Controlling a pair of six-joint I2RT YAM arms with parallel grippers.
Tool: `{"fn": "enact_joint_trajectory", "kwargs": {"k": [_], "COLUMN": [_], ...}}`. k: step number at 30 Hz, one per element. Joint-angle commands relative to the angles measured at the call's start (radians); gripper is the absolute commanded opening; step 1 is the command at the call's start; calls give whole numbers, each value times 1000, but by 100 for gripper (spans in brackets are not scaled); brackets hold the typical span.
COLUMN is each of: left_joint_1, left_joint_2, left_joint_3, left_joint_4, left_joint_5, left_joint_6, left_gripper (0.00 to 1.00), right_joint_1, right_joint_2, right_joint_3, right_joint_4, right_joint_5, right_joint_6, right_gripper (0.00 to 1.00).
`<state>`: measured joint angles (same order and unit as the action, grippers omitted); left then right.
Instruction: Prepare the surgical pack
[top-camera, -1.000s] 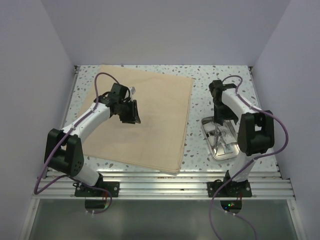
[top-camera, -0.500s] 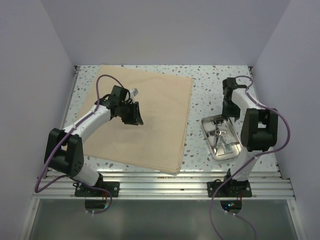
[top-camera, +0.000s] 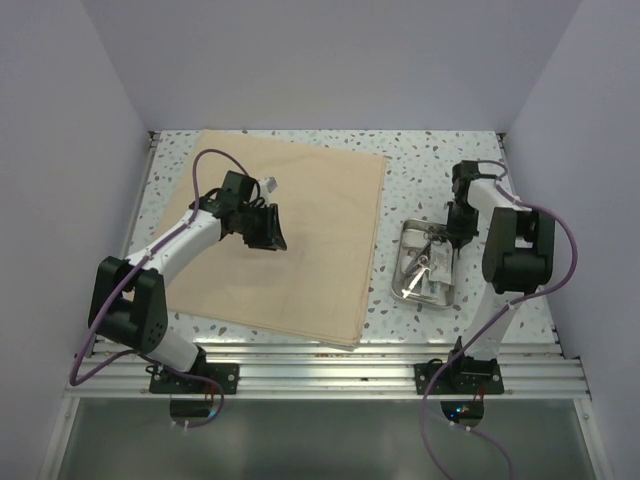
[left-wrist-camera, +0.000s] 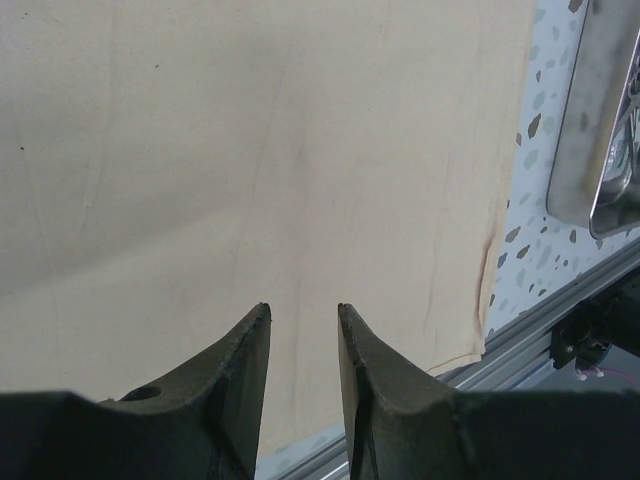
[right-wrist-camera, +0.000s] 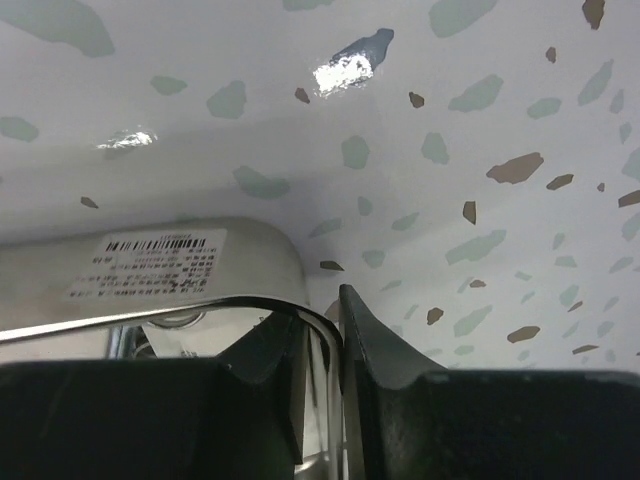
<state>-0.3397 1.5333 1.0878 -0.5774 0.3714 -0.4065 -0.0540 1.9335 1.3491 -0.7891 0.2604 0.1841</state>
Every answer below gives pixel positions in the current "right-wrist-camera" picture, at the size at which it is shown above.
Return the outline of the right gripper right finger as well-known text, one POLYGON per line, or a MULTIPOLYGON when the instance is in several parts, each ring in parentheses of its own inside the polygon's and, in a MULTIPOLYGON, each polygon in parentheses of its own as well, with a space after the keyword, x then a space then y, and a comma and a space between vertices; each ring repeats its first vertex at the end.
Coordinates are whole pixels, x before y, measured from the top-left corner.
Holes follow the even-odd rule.
POLYGON ((639 378, 608 370, 456 370, 339 290, 352 479, 635 479, 639 378))

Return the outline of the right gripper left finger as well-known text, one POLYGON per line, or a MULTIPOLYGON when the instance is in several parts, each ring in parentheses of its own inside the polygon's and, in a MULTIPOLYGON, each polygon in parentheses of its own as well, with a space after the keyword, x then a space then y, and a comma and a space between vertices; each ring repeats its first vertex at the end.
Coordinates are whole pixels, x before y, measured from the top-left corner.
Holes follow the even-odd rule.
POLYGON ((272 314, 215 357, 1 370, 5 479, 290 479, 307 329, 272 314))

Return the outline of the stainless steel tray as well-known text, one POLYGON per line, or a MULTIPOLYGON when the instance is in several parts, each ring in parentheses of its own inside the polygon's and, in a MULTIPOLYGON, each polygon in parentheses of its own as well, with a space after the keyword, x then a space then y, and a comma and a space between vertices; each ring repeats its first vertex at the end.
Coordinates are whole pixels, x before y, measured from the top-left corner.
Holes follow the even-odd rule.
POLYGON ((282 232, 218 218, 1 250, 1 370, 215 357, 272 314, 307 329, 302 458, 290 479, 340 479, 342 339, 310 307, 300 256, 282 232))

